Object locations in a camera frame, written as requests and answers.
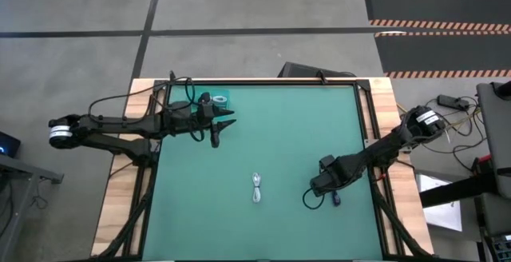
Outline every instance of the orange striped tape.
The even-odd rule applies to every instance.
[[[419,27],[435,28],[440,30],[511,31],[511,25],[497,23],[428,22],[398,19],[374,19],[370,20],[369,23],[372,26]]]
[[[384,36],[446,36],[446,35],[500,35],[500,34],[511,34],[511,31],[497,30],[497,31],[423,31],[423,32],[381,32],[374,34],[374,37]]]
[[[390,78],[511,77],[511,69],[390,71]]]

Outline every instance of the white paper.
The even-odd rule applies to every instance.
[[[447,184],[449,184],[447,181],[441,181],[426,175],[419,175],[421,192]],[[424,216],[426,217],[426,222],[428,224],[437,225],[459,232],[461,231],[460,201],[424,208]]]

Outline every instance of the gray concrete floor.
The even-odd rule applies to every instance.
[[[0,0],[0,31],[137,30],[148,6],[149,0]],[[364,0],[160,0],[153,29],[298,26],[368,26]],[[0,39],[0,130],[22,140],[20,159],[65,173],[62,185],[42,188],[50,206],[30,214],[16,260],[89,255],[111,156],[52,149],[46,124],[50,118],[84,113],[95,99],[126,93],[139,41]],[[274,77],[286,61],[382,76],[370,34],[151,38],[141,76],[167,77],[173,69],[192,77]],[[473,96],[482,81],[505,79],[407,79],[393,86],[397,100],[412,107],[440,93]],[[123,106],[123,100],[109,101],[97,113],[119,115]],[[477,140],[475,134],[451,138],[453,145]],[[431,147],[452,149],[442,139]],[[482,145],[460,157],[469,163],[487,151]],[[418,169],[468,175],[449,155],[417,149],[412,161]],[[464,228],[473,234],[471,213],[467,210]],[[440,256],[477,259],[471,235],[431,232]]]

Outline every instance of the green table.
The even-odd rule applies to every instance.
[[[363,149],[353,86],[202,85],[228,92],[220,147],[189,135],[161,145],[144,260],[381,260],[368,176],[335,207],[302,203],[321,157]],[[186,100],[173,86],[170,101]],[[252,201],[252,174],[262,177]],[[307,202],[319,198],[312,193]]]

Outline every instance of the black floor mat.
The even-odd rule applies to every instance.
[[[366,0],[375,26],[511,30],[511,0]]]
[[[378,33],[374,39],[388,77],[511,75],[508,31]]]

